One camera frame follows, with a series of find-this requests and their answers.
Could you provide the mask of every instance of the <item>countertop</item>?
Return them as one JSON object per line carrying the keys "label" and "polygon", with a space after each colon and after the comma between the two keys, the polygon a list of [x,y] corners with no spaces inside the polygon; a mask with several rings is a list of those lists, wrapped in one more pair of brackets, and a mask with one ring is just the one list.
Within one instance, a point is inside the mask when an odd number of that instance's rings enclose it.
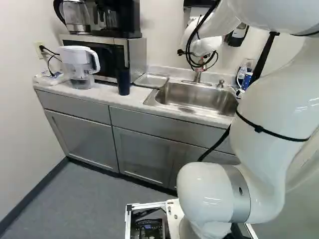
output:
{"label": "countertop", "polygon": [[88,90],[74,89],[69,85],[68,82],[64,82],[55,86],[41,86],[39,84],[33,84],[33,87],[36,90],[46,91],[58,95],[224,129],[228,128],[233,120],[233,117],[219,115],[216,115],[215,117],[198,116],[144,105],[143,102],[153,89],[134,85],[131,86],[130,94],[128,96],[120,96],[118,93],[118,88],[115,85],[98,83],[95,83],[94,86]]}

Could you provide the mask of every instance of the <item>gray carpet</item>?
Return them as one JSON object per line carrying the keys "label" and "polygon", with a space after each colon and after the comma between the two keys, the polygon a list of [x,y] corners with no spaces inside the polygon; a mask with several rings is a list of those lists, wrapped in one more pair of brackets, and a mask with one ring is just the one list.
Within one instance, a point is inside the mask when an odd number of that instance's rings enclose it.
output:
{"label": "gray carpet", "polygon": [[126,204],[171,198],[69,163],[1,239],[124,239]]}

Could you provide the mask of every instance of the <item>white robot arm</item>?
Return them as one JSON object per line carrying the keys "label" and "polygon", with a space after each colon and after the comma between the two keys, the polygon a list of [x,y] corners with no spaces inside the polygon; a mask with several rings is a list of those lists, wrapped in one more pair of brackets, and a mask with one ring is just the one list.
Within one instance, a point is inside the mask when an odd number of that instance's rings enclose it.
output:
{"label": "white robot arm", "polygon": [[[181,49],[185,51],[187,41],[197,27],[197,24],[202,20],[193,20],[186,28],[181,39]],[[222,1],[216,8],[215,12],[211,13],[204,24],[192,39],[190,51],[197,57],[205,56],[217,50],[222,44],[222,36],[227,35],[234,30],[240,20],[235,16],[234,12],[228,7],[227,1]]]}
{"label": "white robot arm", "polygon": [[227,233],[230,222],[264,223],[275,218],[285,202],[287,169],[319,125],[319,2],[222,0],[221,4],[247,25],[314,37],[289,65],[246,91],[230,128],[240,165],[196,162],[180,170],[180,205],[200,238],[218,238],[222,235],[218,231]]}

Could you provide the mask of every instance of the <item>faucet handle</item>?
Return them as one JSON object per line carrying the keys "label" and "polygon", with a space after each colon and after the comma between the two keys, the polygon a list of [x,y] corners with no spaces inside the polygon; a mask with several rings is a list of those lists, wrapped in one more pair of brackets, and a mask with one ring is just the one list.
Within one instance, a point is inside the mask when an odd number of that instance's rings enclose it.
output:
{"label": "faucet handle", "polygon": [[225,83],[225,80],[221,79],[219,80],[219,83],[217,84],[217,88],[224,88],[224,83]]}

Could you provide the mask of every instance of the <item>stainless steel sink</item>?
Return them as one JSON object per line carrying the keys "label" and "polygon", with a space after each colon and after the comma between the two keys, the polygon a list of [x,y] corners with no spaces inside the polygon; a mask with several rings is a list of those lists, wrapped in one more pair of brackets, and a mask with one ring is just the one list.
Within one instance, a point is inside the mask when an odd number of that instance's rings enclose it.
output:
{"label": "stainless steel sink", "polygon": [[229,87],[217,89],[200,84],[168,82],[153,90],[145,105],[203,116],[234,116],[238,102]]}

